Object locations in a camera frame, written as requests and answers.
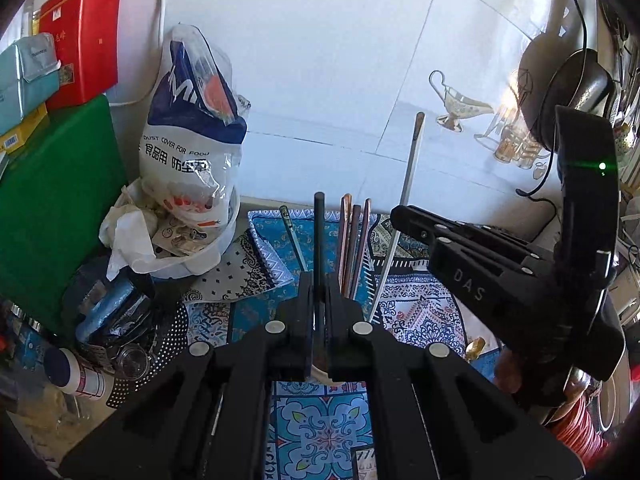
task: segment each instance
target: wooden chopstick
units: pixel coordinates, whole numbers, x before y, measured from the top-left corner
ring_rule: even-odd
[[[308,272],[309,269],[306,266],[305,257],[302,254],[302,248],[300,247],[300,242],[298,241],[296,230],[293,228],[291,216],[289,215],[289,208],[287,206],[280,206],[280,216],[282,216],[282,222],[284,223],[284,227],[287,230],[287,234],[289,235],[289,240],[291,240],[291,245],[293,245],[293,252],[296,255],[296,259],[298,260],[300,270],[302,270],[302,272]]]
[[[340,200],[340,227],[338,227],[338,248],[335,251],[335,270],[338,272],[338,283],[342,285],[344,277],[344,247],[347,243],[347,227],[349,225],[347,212],[347,196]]]
[[[353,206],[351,212],[351,226],[349,231],[349,245],[347,247],[347,260],[344,264],[344,279],[342,280],[342,295],[346,298],[351,288],[351,280],[353,279],[353,259],[356,252],[356,240],[358,238],[358,224],[360,223],[359,205]]]
[[[358,290],[358,280],[360,279],[360,271],[362,270],[362,264],[364,259],[364,249],[367,245],[367,231],[369,230],[369,215],[371,213],[371,199],[367,198],[364,203],[364,210],[362,212],[362,227],[360,228],[360,241],[358,243],[358,255],[356,256],[356,266],[353,271],[353,280],[351,281],[351,290],[349,297],[351,299],[356,297],[356,291]]]

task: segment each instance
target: white tiled wall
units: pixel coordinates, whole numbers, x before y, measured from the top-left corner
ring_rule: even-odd
[[[121,83],[112,100],[144,93],[154,78],[154,2],[122,0]],[[594,46],[595,0],[580,2]],[[178,22],[228,53],[233,85],[252,102],[245,196],[309,203],[324,190],[336,206],[350,192],[390,210],[423,110],[412,203],[523,235],[548,219],[547,205],[514,193],[537,184],[532,171],[497,162],[476,139],[494,115],[462,120],[459,133],[441,127],[436,118],[446,111],[429,76],[441,70],[448,86],[497,111],[524,56],[535,104],[582,44],[572,0],[167,0],[166,30]],[[130,176],[146,106],[113,113]],[[559,193],[555,174],[543,193],[551,197]]]

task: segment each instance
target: barcode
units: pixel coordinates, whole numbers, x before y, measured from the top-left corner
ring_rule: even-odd
[[[12,135],[4,142],[4,148],[8,150],[12,147],[16,142],[18,142],[18,135]]]

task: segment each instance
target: white bottle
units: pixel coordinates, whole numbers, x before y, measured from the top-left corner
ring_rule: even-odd
[[[50,348],[44,355],[49,381],[64,393],[106,402],[113,389],[113,376],[79,360],[71,350]]]

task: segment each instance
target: red box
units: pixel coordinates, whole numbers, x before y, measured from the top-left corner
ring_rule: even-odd
[[[120,0],[49,0],[40,9],[40,32],[53,34],[60,90],[47,100],[53,110],[81,105],[118,82]]]

